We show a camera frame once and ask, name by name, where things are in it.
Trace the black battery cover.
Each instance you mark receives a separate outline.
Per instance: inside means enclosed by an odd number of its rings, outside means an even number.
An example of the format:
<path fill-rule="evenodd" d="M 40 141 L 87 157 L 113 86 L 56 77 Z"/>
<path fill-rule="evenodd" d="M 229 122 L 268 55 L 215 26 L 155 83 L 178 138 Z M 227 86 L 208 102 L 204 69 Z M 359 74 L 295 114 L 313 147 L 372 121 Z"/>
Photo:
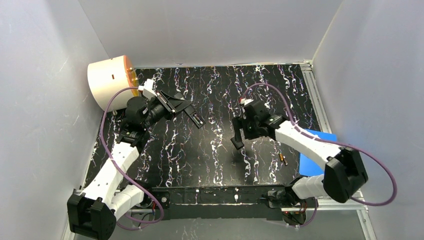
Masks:
<path fill-rule="evenodd" d="M 232 137 L 230 140 L 236 150 L 240 150 L 245 146 L 242 140 L 237 140 L 235 137 Z"/>

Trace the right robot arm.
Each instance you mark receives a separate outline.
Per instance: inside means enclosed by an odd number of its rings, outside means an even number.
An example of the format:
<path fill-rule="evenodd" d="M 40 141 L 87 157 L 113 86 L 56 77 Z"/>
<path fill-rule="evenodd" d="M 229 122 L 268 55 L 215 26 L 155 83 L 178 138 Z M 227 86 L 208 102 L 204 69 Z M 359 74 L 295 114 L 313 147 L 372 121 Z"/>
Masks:
<path fill-rule="evenodd" d="M 368 181 L 358 150 L 310 135 L 281 114 L 270 114 L 262 101 L 243 98 L 240 107 L 241 115 L 232 119 L 231 142 L 237 150 L 244 147 L 244 139 L 269 137 L 305 155 L 323 170 L 321 175 L 301 176 L 284 189 L 271 191 L 270 201 L 294 205 L 304 199 L 330 197 L 345 203 Z"/>

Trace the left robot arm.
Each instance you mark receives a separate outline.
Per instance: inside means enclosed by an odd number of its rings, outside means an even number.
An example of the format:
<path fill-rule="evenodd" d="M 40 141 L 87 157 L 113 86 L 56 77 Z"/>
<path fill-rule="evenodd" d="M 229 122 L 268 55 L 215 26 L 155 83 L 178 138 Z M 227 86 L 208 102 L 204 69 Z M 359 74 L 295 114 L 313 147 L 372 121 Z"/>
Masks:
<path fill-rule="evenodd" d="M 108 240 L 122 216 L 141 223 L 143 227 L 156 224 L 165 217 L 162 203 L 127 171 L 144 150 L 149 128 L 161 119 L 172 120 L 180 113 L 188 115 L 197 127 L 205 123 L 193 108 L 193 102 L 180 93 L 169 95 L 163 91 L 141 91 L 126 103 L 125 118 L 114 148 L 110 150 L 99 131 L 108 159 L 92 182 L 81 193 L 73 193 L 67 201 L 69 229 L 72 233 L 95 240 Z M 159 209 L 155 220 L 141 220 L 128 215 L 137 204 L 148 197 Z"/>

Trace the black remote control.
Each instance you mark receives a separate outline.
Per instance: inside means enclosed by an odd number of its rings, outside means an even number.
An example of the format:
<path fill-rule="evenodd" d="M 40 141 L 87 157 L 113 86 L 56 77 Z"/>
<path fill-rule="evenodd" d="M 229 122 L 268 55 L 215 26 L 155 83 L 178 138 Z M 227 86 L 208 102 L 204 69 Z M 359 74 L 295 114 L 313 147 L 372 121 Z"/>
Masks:
<path fill-rule="evenodd" d="M 198 114 L 198 112 L 190 105 L 184 109 L 184 112 L 194 125 L 200 129 L 205 125 L 204 119 Z"/>

